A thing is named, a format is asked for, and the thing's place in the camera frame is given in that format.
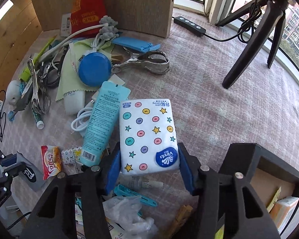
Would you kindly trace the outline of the white polka-dot Vinda tissue pack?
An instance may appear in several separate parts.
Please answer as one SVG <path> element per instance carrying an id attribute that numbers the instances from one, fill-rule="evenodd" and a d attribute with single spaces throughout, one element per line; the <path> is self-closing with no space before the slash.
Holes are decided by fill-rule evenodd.
<path id="1" fill-rule="evenodd" d="M 179 169 L 179 153 L 169 99 L 121 102 L 120 157 L 123 175 L 139 176 Z"/>

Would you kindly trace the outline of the light blue cream tube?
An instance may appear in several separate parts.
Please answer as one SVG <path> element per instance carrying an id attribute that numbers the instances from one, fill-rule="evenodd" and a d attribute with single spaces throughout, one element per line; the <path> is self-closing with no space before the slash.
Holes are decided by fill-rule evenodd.
<path id="1" fill-rule="evenodd" d="M 103 82 L 90 115 L 89 124 L 81 148 L 80 161 L 87 167 L 100 164 L 103 151 L 108 145 L 117 122 L 120 104 L 131 90 L 112 83 Z"/>

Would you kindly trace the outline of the orange tissue pack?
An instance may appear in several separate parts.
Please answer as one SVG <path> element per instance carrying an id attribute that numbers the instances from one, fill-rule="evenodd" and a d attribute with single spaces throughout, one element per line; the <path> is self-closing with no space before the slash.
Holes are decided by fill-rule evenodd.
<path id="1" fill-rule="evenodd" d="M 278 200 L 272 210 L 270 216 L 276 225 L 278 233 L 282 233 L 291 218 L 295 208 L 298 204 L 299 198 L 288 196 L 284 199 Z"/>

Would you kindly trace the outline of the grey silver tube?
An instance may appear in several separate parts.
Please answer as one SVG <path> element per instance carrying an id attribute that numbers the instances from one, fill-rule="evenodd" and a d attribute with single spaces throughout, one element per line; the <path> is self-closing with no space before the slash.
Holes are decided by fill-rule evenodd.
<path id="1" fill-rule="evenodd" d="M 118 179 L 118 183 L 132 190 L 140 190 L 142 188 L 162 188 L 164 183 L 155 180 L 149 180 L 141 176 L 122 175 Z"/>

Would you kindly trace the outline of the crumpled clear plastic bag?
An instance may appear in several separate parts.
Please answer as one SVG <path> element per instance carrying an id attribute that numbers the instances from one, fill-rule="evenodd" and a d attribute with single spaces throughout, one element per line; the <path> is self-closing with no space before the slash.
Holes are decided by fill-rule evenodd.
<path id="1" fill-rule="evenodd" d="M 127 238 L 154 238 L 158 228 L 151 217 L 142 218 L 141 196 L 115 196 L 103 202 L 107 219 L 117 223 L 127 233 Z"/>

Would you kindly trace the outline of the Coffee mate sachet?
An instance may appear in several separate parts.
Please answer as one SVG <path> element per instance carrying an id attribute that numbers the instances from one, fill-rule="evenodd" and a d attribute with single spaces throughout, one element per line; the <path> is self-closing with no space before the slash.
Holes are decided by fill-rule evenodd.
<path id="1" fill-rule="evenodd" d="M 43 180 L 56 176 L 61 172 L 61 151 L 57 146 L 41 146 Z"/>

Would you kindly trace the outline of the white bottle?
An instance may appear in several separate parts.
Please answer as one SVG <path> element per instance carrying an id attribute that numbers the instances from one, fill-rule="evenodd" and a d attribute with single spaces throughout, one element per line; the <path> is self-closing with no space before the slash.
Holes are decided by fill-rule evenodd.
<path id="1" fill-rule="evenodd" d="M 64 94 L 64 107 L 67 115 L 75 115 L 85 106 L 85 91 L 70 91 Z"/>

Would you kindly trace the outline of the yellow wooden stick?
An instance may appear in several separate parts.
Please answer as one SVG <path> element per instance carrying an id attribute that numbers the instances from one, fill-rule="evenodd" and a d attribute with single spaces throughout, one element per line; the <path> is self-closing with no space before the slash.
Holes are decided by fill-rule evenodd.
<path id="1" fill-rule="evenodd" d="M 270 203 L 268 204 L 268 206 L 266 207 L 267 211 L 270 213 L 270 211 L 273 209 L 274 205 L 276 204 L 276 202 L 279 199 L 281 193 L 281 187 L 279 187 L 277 189 L 277 191 L 275 192 L 274 196 L 272 197 Z"/>

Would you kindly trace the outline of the green tube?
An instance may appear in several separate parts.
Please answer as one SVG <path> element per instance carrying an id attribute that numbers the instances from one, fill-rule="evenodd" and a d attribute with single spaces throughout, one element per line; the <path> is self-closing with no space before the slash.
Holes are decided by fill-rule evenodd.
<path id="1" fill-rule="evenodd" d="M 57 37 L 57 35 L 50 38 L 48 40 L 48 42 L 45 44 L 45 46 L 41 49 L 41 51 L 34 57 L 34 59 L 33 59 L 34 64 L 40 59 L 40 57 L 48 49 L 48 47 L 52 44 L 52 42 L 55 40 L 56 37 Z M 21 72 L 21 74 L 19 75 L 19 80 L 27 83 L 29 81 L 30 77 L 31 77 L 31 75 L 30 75 L 29 67 L 26 66 L 23 69 L 23 71 Z"/>

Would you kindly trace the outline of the black wooden tray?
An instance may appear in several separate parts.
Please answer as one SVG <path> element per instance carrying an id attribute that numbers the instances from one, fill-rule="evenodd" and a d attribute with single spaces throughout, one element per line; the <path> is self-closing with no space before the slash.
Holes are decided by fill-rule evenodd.
<path id="1" fill-rule="evenodd" d="M 280 198 L 299 199 L 299 171 L 264 147 L 253 143 L 233 143 L 229 146 L 219 173 L 241 172 L 268 206 L 275 191 L 281 187 Z"/>

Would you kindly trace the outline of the light green cleaning cloth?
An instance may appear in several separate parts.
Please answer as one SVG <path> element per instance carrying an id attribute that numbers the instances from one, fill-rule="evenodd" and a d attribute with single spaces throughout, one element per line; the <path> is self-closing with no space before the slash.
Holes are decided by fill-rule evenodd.
<path id="1" fill-rule="evenodd" d="M 70 91 L 96 91 L 99 87 L 90 87 L 82 83 L 78 76 L 79 60 L 82 56 L 92 53 L 91 45 L 92 39 L 83 39 L 70 43 L 69 49 L 66 53 L 62 63 L 61 78 L 58 86 L 56 101 L 62 100 L 64 94 Z M 100 50 L 99 53 L 104 54 L 111 62 L 111 51 L 113 45 L 110 45 L 106 50 Z"/>

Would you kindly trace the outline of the blue round case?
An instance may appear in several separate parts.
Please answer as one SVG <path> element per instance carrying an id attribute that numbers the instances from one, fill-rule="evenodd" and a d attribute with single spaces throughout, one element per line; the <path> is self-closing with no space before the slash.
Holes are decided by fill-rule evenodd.
<path id="1" fill-rule="evenodd" d="M 78 76 L 83 84 L 100 87 L 111 76 L 111 62 L 102 53 L 92 52 L 79 60 Z"/>

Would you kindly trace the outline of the black power strip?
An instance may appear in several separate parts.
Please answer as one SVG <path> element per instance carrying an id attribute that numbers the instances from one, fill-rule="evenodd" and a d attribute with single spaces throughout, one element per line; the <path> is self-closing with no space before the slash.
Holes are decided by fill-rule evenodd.
<path id="1" fill-rule="evenodd" d="M 184 18 L 183 16 L 174 17 L 173 21 L 175 24 L 184 27 L 185 29 L 192 32 L 193 34 L 195 34 L 198 37 L 201 37 L 201 36 L 205 35 L 205 33 L 206 33 L 206 30 L 203 27 L 188 20 L 187 18 Z"/>

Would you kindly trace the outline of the red fabric pouch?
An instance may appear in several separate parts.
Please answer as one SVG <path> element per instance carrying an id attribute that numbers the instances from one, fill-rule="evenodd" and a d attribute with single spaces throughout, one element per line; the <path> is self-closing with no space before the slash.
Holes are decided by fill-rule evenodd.
<path id="1" fill-rule="evenodd" d="M 104 0 L 73 0 L 70 18 L 72 33 L 98 25 L 101 18 L 105 15 Z"/>

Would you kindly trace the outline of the black tripod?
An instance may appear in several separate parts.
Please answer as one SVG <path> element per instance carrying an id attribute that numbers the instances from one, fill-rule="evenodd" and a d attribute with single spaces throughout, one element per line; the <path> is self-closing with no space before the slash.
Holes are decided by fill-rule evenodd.
<path id="1" fill-rule="evenodd" d="M 288 0 L 252 0 L 216 24 L 225 26 L 249 14 L 238 31 L 238 38 L 246 44 L 246 47 L 224 78 L 222 82 L 224 88 L 230 88 L 238 80 L 263 47 L 271 32 L 274 32 L 267 59 L 267 66 L 271 67 L 282 40 L 286 23 L 285 10 L 288 5 Z"/>

